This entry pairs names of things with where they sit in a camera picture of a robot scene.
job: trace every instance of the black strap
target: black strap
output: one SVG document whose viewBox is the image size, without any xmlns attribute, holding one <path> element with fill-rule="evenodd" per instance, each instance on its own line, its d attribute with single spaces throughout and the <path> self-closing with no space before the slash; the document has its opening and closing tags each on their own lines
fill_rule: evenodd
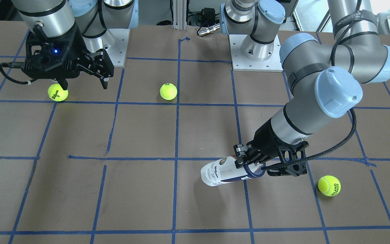
<svg viewBox="0 0 390 244">
<path fill-rule="evenodd" d="M 291 122 L 290 118 L 289 118 L 288 115 L 287 115 L 286 106 L 287 106 L 287 105 L 284 106 L 284 108 L 282 109 L 282 112 L 283 112 L 283 114 L 284 114 L 285 120 L 286 120 L 287 123 L 291 126 L 291 128 L 293 128 L 295 131 L 299 132 L 299 133 L 302 134 L 302 135 L 305 135 L 305 136 L 310 136 L 310 135 L 312 135 L 312 133 L 306 133 L 306 132 L 302 131 L 301 129 L 297 128 L 297 126 L 295 126 L 295 125 L 293 124 L 293 122 Z"/>
<path fill-rule="evenodd" d="M 329 68 L 330 66 L 325 63 L 313 63 L 310 65 L 307 65 L 301 69 L 299 69 L 296 73 L 291 72 L 291 74 L 288 76 L 288 84 L 291 84 L 290 91 L 291 94 L 293 94 L 294 87 L 297 85 L 297 83 L 303 79 L 304 77 L 307 77 L 310 74 L 314 74 L 316 72 L 324 71 L 325 69 Z"/>
<path fill-rule="evenodd" d="M 354 54 L 353 54 L 353 50 L 347 46 L 347 45 L 343 45 L 347 48 L 348 50 L 348 53 L 350 54 L 350 66 L 348 67 L 348 72 L 351 74 L 351 72 L 353 71 L 353 67 L 354 67 Z"/>
<path fill-rule="evenodd" d="M 375 16 L 372 12 L 362 10 L 362 11 L 355 11 L 346 17 L 340 19 L 337 23 L 333 26 L 333 35 L 336 36 L 336 34 L 345 26 L 348 26 L 352 21 L 360 21 L 360 20 L 367 20 L 375 25 L 377 25 L 377 16 Z"/>
<path fill-rule="evenodd" d="M 100 19 L 100 23 L 102 24 L 102 27 L 104 29 L 107 29 L 106 25 L 105 25 L 105 21 L 103 20 L 103 12 L 102 12 L 102 1 L 99 1 L 99 19 Z"/>
</svg>

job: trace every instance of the tennis ball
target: tennis ball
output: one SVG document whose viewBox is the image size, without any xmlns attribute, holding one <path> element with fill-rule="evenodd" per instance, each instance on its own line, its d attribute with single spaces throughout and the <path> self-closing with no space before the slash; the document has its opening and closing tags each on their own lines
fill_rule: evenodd
<svg viewBox="0 0 390 244">
<path fill-rule="evenodd" d="M 160 88 L 160 96 L 165 100 L 173 100 L 177 96 L 177 88 L 171 83 L 166 83 Z"/>
<path fill-rule="evenodd" d="M 323 195 L 332 197 L 341 190 L 341 183 L 334 176 L 323 176 L 319 180 L 319 190 Z"/>
<path fill-rule="evenodd" d="M 48 89 L 49 98 L 61 102 L 64 101 L 68 96 L 68 90 L 63 90 L 59 84 L 53 84 Z"/>
</svg>

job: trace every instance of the blue lid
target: blue lid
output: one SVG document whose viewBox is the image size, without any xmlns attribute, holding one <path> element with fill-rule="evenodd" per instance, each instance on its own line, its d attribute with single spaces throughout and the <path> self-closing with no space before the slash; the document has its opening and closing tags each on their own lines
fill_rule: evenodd
<svg viewBox="0 0 390 244">
<path fill-rule="evenodd" d="M 284 61 L 287 58 L 288 54 L 297 48 L 300 44 L 306 41 L 317 41 L 311 34 L 308 33 L 299 33 L 292 35 L 282 44 L 281 49 L 279 50 L 279 56 L 281 58 L 282 67 L 284 67 Z"/>
<path fill-rule="evenodd" d="M 260 12 L 275 24 L 282 24 L 285 18 L 285 9 L 275 0 L 261 0 L 258 3 Z"/>
<path fill-rule="evenodd" d="M 139 3 L 138 0 L 135 0 L 135 3 L 133 5 L 133 12 L 132 12 L 132 18 L 130 19 L 129 28 L 128 29 L 135 29 L 138 27 L 139 23 Z"/>
<path fill-rule="evenodd" d="M 390 79 L 390 46 L 383 45 L 387 48 L 387 58 L 381 71 L 367 83 L 385 82 Z"/>
<path fill-rule="evenodd" d="M 96 5 L 98 0 L 70 0 L 71 11 L 74 17 L 80 17 L 90 11 Z"/>
<path fill-rule="evenodd" d="M 224 35 L 229 35 L 228 30 L 226 29 L 226 20 L 225 20 L 225 4 L 221 4 L 221 18 L 220 18 L 220 23 L 221 23 L 221 33 Z"/>
<path fill-rule="evenodd" d="M 320 108 L 331 118 L 343 116 L 363 96 L 359 82 L 338 66 L 329 67 L 319 74 L 314 91 Z"/>
</svg>

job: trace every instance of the black cable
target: black cable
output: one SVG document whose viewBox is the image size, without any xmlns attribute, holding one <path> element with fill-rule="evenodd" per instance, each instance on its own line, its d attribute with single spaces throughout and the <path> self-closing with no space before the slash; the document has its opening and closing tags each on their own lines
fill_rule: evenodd
<svg viewBox="0 0 390 244">
<path fill-rule="evenodd" d="M 220 13 L 215 14 L 214 16 L 210 17 L 208 20 L 204 21 L 204 23 L 202 23 L 202 25 L 200 25 L 200 26 L 199 26 L 199 29 L 196 31 L 197 36 L 199 36 L 198 31 L 201 30 L 202 26 L 204 26 L 204 25 L 205 25 L 209 20 L 211 20 L 212 18 L 216 18 L 216 16 L 218 16 L 219 14 L 220 14 Z"/>
<path fill-rule="evenodd" d="M 354 113 L 354 110 L 352 108 L 350 108 L 350 113 L 351 113 L 351 119 L 352 119 L 352 127 L 351 127 L 351 131 L 350 133 L 348 133 L 347 137 L 344 138 L 344 140 L 342 140 L 341 142 L 339 142 L 337 145 L 334 145 L 333 147 L 325 150 L 325 151 L 322 151 L 321 153 L 317 153 L 315 155 L 312 155 L 312 156 L 309 156 L 309 157 L 306 157 L 306 158 L 303 158 L 303 159 L 298 159 L 298 160 L 294 160 L 294 161 L 290 161 L 290 162 L 286 162 L 284 164 L 280 164 L 280 165 L 271 165 L 271 166 L 267 166 L 267 167 L 263 167 L 263 170 L 269 170 L 269 169 L 279 169 L 279 168 L 285 168 L 285 167 L 289 167 L 289 166 L 292 166 L 292 165 L 297 165 L 297 164 L 300 164 L 302 162 L 306 162 L 308 160 L 313 160 L 313 159 L 317 159 L 321 156 L 324 156 L 328 153 L 331 153 L 335 150 L 337 150 L 338 148 L 342 147 L 342 145 L 344 145 L 346 142 L 348 142 L 348 140 L 350 140 L 350 138 L 354 135 L 354 132 L 356 131 L 356 114 Z"/>
<path fill-rule="evenodd" d="M 361 4 L 362 4 L 362 0 L 357 0 L 356 11 L 359 11 L 359 9 L 361 8 Z M 352 25 L 354 23 L 356 23 L 356 22 L 359 22 L 359 20 L 352 21 L 347 26 L 347 28 L 344 30 L 344 32 L 340 35 L 338 40 L 335 42 L 335 45 L 333 46 L 332 52 L 331 52 L 331 64 L 332 64 L 332 66 L 335 66 L 335 52 L 336 52 L 337 46 L 341 42 L 342 38 L 344 38 L 345 34 L 350 30 Z M 283 164 L 280 164 L 280 165 L 271 165 L 271 166 L 263 167 L 263 170 L 279 169 L 279 168 L 289 167 L 289 166 L 292 166 L 292 165 L 297 165 L 297 164 L 300 164 L 300 163 L 303 163 L 303 162 L 306 162 L 306 161 L 309 161 L 309 160 L 317 159 L 317 158 L 319 158 L 321 156 L 324 156 L 324 155 L 326 155 L 328 153 L 331 153 L 331 152 L 337 150 L 338 148 L 342 147 L 346 142 L 348 142 L 348 140 L 351 139 L 351 137 L 354 135 L 354 132 L 356 131 L 356 114 L 354 113 L 353 108 L 350 108 L 350 113 L 351 113 L 351 119 L 352 119 L 352 124 L 353 124 L 352 127 L 351 127 L 351 130 L 348 133 L 347 137 L 344 138 L 342 141 L 340 141 L 337 145 L 334 145 L 333 147 L 331 147 L 331 148 L 329 148 L 329 149 L 327 149 L 325 151 L 322 151 L 321 153 L 317 153 L 317 154 L 314 154 L 312 156 L 305 157 L 303 159 L 293 160 L 293 161 L 286 162 L 286 163 L 283 163 Z"/>
<path fill-rule="evenodd" d="M 357 0 L 357 3 L 356 3 L 356 11 L 359 11 L 359 9 L 361 8 L 361 4 L 362 4 L 362 0 Z M 338 47 L 339 43 L 342 41 L 342 39 L 344 38 L 345 34 L 350 30 L 350 28 L 353 26 L 354 23 L 356 22 L 359 22 L 360 20 L 354 20 L 352 21 L 348 26 L 347 28 L 344 30 L 344 32 L 340 35 L 340 37 L 338 38 L 338 40 L 335 42 L 335 44 L 333 45 L 333 48 L 332 48 L 332 52 L 331 52 L 331 55 L 330 55 L 330 60 L 331 60 L 331 65 L 332 66 L 335 66 L 335 54 L 336 54 L 336 48 Z"/>
<path fill-rule="evenodd" d="M 19 81 L 17 79 L 13 79 L 10 76 L 8 76 L 8 74 L 6 74 L 4 69 L 3 69 L 3 68 L 11 68 L 11 67 L 12 67 L 11 62 L 0 63 L 0 72 L 9 81 L 15 82 L 15 83 L 20 84 L 20 85 L 29 85 L 37 80 L 37 79 L 31 79 L 31 80 L 29 80 L 29 82 L 27 82 L 27 81 Z"/>
</svg>

